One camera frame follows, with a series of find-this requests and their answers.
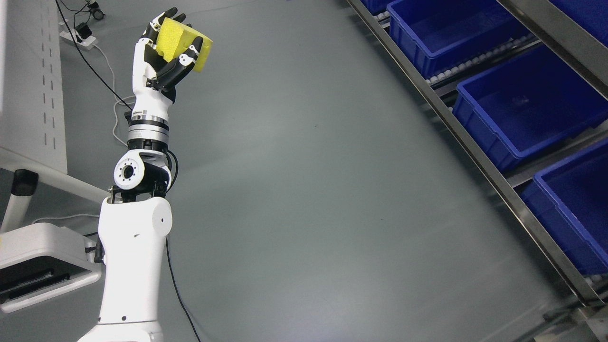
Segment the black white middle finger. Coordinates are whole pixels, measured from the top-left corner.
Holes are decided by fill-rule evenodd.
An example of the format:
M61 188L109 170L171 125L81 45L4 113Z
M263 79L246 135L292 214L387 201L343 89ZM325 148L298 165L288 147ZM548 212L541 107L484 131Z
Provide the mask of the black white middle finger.
M161 19L164 20L165 18L171 18L171 19L175 20L177 15L178 15L178 9L176 7L172 7L170 9L164 11L161 14Z

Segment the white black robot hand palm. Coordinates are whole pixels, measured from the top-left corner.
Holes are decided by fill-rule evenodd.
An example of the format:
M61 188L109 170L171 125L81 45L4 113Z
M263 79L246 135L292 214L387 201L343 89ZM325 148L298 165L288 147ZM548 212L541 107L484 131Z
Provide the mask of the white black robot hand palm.
M167 64L153 47L152 39L140 37L135 44L131 84L135 95L134 115L152 115L163 120L169 119L169 107L172 100L160 90L147 86L148 80L157 77L157 73Z

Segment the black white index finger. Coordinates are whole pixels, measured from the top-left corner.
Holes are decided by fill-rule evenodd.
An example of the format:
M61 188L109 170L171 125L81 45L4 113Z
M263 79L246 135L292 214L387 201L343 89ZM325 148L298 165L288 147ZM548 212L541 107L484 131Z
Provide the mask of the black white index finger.
M191 27L192 27L192 25L191 25L191 24L189 24L189 23L184 23L185 19L186 19L186 15L185 15L185 13L181 13L181 14L178 14L178 15L176 15L175 17L173 17L173 21L179 22L180 24L182 24L182 25L184 25L184 26L186 26L186 27L191 28Z

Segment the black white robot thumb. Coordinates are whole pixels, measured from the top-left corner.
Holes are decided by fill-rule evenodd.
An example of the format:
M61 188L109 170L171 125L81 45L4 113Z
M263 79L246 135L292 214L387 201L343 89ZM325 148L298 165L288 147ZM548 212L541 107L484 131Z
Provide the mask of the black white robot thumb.
M189 47L149 78L147 86L160 91L169 91L182 81L195 67L200 56L204 38L195 37Z

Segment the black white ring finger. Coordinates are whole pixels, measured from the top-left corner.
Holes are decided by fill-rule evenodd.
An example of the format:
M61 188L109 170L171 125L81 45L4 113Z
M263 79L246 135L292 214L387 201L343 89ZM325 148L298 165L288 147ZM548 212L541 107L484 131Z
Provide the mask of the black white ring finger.
M156 16L149 22L150 28L154 30L154 32L159 32L165 17L165 13L161 13L160 15Z

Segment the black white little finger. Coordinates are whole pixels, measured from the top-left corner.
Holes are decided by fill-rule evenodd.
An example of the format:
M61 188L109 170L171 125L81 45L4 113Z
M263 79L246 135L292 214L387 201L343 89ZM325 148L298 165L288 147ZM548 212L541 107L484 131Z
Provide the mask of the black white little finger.
M142 41L147 45L155 45L158 38L158 25L150 22L142 34Z

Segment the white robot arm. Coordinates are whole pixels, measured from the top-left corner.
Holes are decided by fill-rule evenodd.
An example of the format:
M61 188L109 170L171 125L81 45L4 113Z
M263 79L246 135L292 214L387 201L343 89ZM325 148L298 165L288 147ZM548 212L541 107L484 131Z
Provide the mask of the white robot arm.
M82 342L162 342L158 300L162 259L173 216L169 107L176 85L195 67L204 39L195 37L175 58L157 52L167 21L184 22L176 7L154 17L134 49L134 106L128 117L126 153L113 171L114 185L101 205L95 261L105 266L97 324Z

